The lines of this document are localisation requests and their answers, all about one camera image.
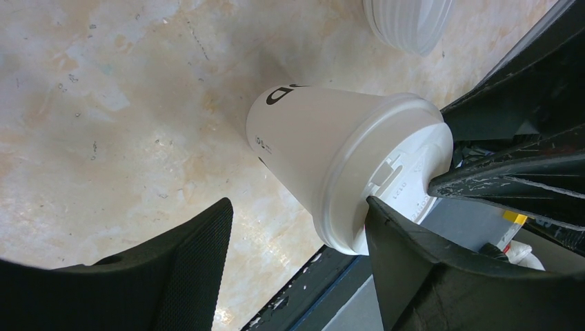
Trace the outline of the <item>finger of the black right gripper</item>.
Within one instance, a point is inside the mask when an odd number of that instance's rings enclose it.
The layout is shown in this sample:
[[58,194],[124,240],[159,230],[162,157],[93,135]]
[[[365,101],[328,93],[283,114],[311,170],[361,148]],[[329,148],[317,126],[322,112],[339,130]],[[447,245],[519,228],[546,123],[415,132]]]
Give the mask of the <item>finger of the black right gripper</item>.
[[584,29],[547,30],[442,110],[455,141],[551,135],[584,122]]
[[435,177],[434,197],[481,201],[584,228],[584,133],[561,132]]

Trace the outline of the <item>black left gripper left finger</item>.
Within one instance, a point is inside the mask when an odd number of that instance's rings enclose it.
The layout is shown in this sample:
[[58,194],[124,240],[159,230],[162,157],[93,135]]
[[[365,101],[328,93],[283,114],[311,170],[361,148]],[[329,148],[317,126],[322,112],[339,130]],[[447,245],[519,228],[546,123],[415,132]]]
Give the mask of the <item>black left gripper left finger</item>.
[[1,262],[2,330],[210,330],[232,230],[223,198],[93,265]]

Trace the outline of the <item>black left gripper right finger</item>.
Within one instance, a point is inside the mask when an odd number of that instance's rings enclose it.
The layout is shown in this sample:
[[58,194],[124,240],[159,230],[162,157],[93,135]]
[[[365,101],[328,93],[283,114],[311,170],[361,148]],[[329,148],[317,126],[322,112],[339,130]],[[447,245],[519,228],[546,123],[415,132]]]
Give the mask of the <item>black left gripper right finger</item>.
[[365,230],[385,330],[583,330],[584,273],[473,252],[368,197]]

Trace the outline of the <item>white plastic cup lid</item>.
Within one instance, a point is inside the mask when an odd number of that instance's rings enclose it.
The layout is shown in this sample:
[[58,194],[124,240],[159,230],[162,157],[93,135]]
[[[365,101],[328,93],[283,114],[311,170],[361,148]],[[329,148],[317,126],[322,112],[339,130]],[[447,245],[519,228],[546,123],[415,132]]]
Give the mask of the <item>white plastic cup lid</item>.
[[367,197],[420,224],[435,202],[430,180],[445,173],[453,136],[438,108],[411,93],[384,97],[333,157],[311,212],[319,238],[347,255],[367,255]]

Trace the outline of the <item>white paper coffee cup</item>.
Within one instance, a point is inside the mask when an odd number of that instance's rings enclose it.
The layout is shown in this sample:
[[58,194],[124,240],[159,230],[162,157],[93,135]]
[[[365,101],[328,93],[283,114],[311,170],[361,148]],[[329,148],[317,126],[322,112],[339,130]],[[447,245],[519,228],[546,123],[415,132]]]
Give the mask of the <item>white paper coffee cup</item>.
[[315,218],[363,214],[368,180],[390,152],[384,126],[406,97],[277,86],[253,103],[246,134],[266,167]]

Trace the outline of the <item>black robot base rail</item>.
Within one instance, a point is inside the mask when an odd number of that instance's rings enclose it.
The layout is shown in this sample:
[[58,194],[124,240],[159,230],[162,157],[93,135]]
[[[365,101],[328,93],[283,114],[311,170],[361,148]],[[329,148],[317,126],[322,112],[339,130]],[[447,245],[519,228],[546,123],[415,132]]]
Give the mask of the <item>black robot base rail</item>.
[[322,246],[243,330],[321,330],[372,275],[370,258]]

